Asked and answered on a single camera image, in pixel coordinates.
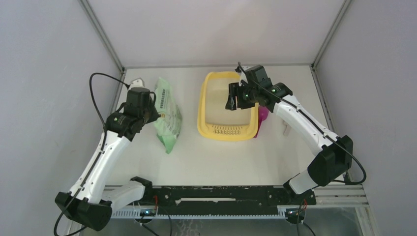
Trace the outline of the green cat litter bag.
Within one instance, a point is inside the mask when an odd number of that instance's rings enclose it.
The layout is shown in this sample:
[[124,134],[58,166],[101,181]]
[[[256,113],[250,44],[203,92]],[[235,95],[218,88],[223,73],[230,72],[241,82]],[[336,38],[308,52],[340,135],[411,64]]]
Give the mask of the green cat litter bag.
[[182,115],[177,105],[171,84],[159,78],[155,85],[155,108],[160,114],[154,122],[156,136],[165,147],[167,154],[171,153],[182,128]]

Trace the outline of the pink plastic litter scoop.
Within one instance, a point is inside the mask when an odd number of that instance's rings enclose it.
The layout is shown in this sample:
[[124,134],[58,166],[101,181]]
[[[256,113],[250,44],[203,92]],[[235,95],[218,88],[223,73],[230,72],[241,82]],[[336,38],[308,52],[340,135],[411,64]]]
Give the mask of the pink plastic litter scoop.
[[269,110],[266,107],[263,107],[263,106],[258,107],[258,128],[257,128],[257,132],[254,138],[257,138],[262,122],[268,118],[268,115],[269,115]]

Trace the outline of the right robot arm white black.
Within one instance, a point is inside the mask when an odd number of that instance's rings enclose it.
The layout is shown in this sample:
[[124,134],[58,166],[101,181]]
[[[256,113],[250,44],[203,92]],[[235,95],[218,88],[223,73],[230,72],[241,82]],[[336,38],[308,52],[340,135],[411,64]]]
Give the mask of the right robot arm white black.
[[229,84],[225,108],[230,111],[255,105],[267,108],[301,135],[314,155],[306,170],[284,183],[286,202],[298,204],[304,192],[336,181],[351,168],[353,141],[350,137],[341,137],[312,118],[284,83],[272,83],[262,65],[238,65],[235,71],[240,81]]

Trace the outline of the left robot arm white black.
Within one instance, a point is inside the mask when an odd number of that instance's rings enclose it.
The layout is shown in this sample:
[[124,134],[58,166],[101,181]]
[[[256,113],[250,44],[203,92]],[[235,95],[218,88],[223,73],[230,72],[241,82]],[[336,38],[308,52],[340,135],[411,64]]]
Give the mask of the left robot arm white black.
[[131,178],[127,184],[107,194],[104,188],[112,169],[135,135],[160,117],[155,100],[156,94],[145,87],[130,88],[120,108],[101,120],[103,133],[91,160],[70,190],[59,192],[55,198],[61,216],[84,228],[100,231],[114,211],[135,201],[142,205],[152,202],[154,192],[140,177]]

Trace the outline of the yellow plastic litter box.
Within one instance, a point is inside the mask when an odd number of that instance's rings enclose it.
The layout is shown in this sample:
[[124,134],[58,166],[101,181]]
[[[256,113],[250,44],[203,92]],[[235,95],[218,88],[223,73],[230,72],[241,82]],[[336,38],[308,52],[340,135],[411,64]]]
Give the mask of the yellow plastic litter box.
[[197,129],[206,138],[219,141],[244,141],[258,132],[258,105],[250,109],[225,109],[229,84],[239,83],[234,71],[210,72],[200,91]]

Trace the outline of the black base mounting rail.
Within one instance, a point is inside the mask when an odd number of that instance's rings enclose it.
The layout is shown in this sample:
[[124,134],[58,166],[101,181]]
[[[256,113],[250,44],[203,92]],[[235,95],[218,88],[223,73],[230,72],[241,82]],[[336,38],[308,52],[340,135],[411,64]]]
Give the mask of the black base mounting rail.
[[284,206],[316,205],[309,190],[291,194],[282,186],[154,186],[145,190],[134,204],[151,204],[166,213],[179,214],[244,214],[273,213]]

